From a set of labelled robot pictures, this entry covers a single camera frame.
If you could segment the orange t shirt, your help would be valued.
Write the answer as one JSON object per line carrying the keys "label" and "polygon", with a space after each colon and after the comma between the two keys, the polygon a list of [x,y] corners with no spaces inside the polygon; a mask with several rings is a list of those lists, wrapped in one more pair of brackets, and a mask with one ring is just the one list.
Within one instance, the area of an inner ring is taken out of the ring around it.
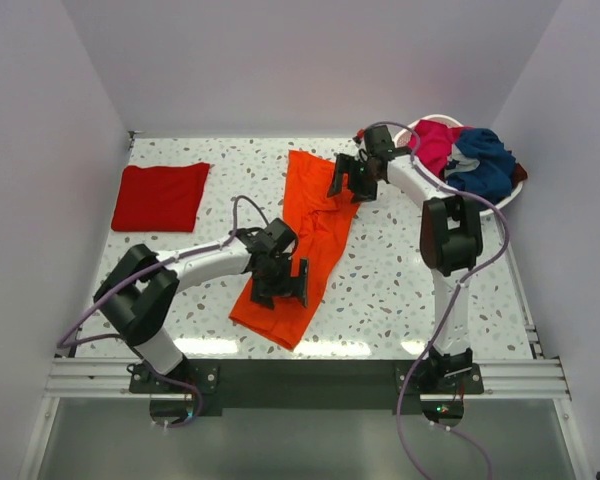
{"label": "orange t shirt", "polygon": [[308,152],[291,150],[288,155],[283,219],[299,237],[292,272],[299,261],[308,260],[308,305],[282,298],[268,309],[250,300],[249,281],[237,299],[229,319],[288,350],[302,340],[329,283],[329,277],[344,253],[349,230],[359,205],[347,190],[327,195],[334,164]]}

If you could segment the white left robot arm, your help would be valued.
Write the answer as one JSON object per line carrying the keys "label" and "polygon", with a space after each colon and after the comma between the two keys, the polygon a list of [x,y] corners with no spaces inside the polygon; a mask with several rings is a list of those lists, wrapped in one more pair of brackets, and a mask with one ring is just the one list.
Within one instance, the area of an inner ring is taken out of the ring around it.
{"label": "white left robot arm", "polygon": [[139,244],[96,291],[94,307],[152,370],[153,382],[165,392],[176,392],[193,374],[164,328],[174,297],[209,280],[249,274],[252,303],[273,310],[276,299],[293,298],[307,307],[308,260],[301,259],[298,274],[292,274],[297,241],[291,227],[276,218],[263,228],[236,228],[191,250],[158,253]]}

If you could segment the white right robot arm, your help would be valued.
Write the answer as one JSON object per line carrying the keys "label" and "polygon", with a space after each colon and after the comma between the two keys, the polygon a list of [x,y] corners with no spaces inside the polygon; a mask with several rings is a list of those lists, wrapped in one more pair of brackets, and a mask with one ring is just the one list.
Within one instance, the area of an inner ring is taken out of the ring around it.
{"label": "white right robot arm", "polygon": [[374,201],[384,181],[421,208],[419,250],[430,269],[435,323],[427,347],[425,379],[439,393],[449,392],[473,362],[468,338],[467,275],[483,252],[478,202],[448,189],[429,172],[415,145],[398,147],[385,124],[373,124],[353,138],[358,152],[339,154],[327,195],[351,192],[354,203]]}

